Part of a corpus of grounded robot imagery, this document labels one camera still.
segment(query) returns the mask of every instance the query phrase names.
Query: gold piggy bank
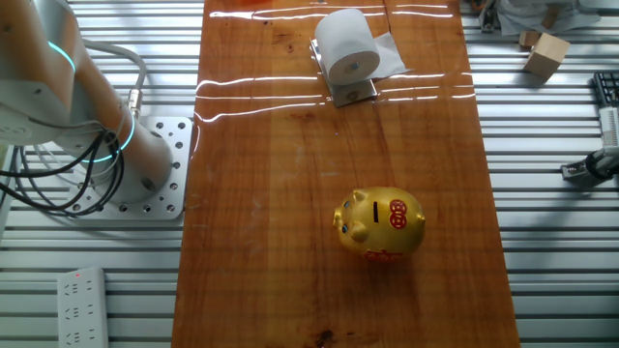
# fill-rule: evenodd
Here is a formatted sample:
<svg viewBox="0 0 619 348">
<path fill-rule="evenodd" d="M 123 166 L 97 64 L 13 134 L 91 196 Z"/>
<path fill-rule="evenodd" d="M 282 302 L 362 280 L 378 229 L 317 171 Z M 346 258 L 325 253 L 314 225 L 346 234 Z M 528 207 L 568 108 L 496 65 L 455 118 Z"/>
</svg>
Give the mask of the gold piggy bank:
<svg viewBox="0 0 619 348">
<path fill-rule="evenodd" d="M 409 256 L 424 238 L 422 206 L 399 188 L 354 189 L 336 208 L 339 241 L 371 261 Z"/>
</svg>

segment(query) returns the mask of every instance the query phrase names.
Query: toilet paper roll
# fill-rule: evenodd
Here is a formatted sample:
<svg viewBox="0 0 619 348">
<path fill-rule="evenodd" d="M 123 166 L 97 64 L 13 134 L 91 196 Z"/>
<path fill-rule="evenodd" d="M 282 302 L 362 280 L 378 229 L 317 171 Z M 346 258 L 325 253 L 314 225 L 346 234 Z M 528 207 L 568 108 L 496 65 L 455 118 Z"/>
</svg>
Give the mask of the toilet paper roll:
<svg viewBox="0 0 619 348">
<path fill-rule="evenodd" d="M 380 55 L 364 14 L 356 9 L 336 11 L 324 17 L 315 31 L 327 72 L 336 85 L 368 79 L 378 68 Z"/>
</svg>

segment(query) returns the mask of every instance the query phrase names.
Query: electrical outlet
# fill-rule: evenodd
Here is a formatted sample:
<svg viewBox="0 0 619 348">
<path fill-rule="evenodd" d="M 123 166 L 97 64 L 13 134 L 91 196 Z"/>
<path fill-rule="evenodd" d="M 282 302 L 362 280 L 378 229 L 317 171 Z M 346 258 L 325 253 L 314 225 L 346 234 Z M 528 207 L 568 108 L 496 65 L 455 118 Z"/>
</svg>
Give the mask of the electrical outlet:
<svg viewBox="0 0 619 348">
<path fill-rule="evenodd" d="M 103 270 L 58 276 L 58 347 L 107 348 Z"/>
</svg>

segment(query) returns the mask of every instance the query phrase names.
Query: blue light ring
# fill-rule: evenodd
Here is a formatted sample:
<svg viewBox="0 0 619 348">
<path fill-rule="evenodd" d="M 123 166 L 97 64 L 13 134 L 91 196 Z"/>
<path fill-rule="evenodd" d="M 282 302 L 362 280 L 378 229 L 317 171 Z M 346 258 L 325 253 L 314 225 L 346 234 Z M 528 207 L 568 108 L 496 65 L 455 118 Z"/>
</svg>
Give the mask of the blue light ring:
<svg viewBox="0 0 619 348">
<path fill-rule="evenodd" d="M 127 140 L 125 140 L 125 143 L 123 144 L 123 146 L 120 147 L 120 150 L 116 152 L 116 154 L 118 154 L 119 152 L 125 150 L 125 148 L 129 145 L 129 142 L 132 141 L 133 138 L 133 133 L 135 132 L 135 119 L 133 116 L 130 116 L 132 118 L 132 131 L 129 133 L 129 136 L 127 137 Z M 104 160 L 111 160 L 112 155 L 107 155 L 102 159 L 95 159 L 94 163 L 99 163 L 102 162 Z M 89 159 L 83 159 L 82 162 L 86 162 L 88 163 L 90 160 Z"/>
<path fill-rule="evenodd" d="M 49 44 L 49 46 L 55 50 L 56 52 L 60 53 L 63 57 L 65 57 L 67 59 L 67 61 L 69 62 L 69 64 L 71 64 L 71 67 L 74 69 L 74 73 L 75 73 L 75 63 L 74 60 L 71 59 L 71 57 L 69 56 L 69 54 L 67 54 L 67 52 L 65 52 L 62 48 L 60 48 L 59 46 L 57 46 L 55 43 L 53 42 L 47 42 Z"/>
</svg>

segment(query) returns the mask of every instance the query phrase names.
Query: piggy bank snout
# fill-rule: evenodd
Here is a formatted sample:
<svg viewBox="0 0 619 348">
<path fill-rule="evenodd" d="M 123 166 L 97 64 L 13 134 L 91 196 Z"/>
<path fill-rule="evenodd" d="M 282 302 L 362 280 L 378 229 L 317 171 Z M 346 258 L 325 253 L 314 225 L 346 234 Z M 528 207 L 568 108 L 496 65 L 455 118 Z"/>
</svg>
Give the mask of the piggy bank snout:
<svg viewBox="0 0 619 348">
<path fill-rule="evenodd" d="M 339 228 L 341 226 L 341 210 L 335 209 L 333 212 L 333 226 Z"/>
</svg>

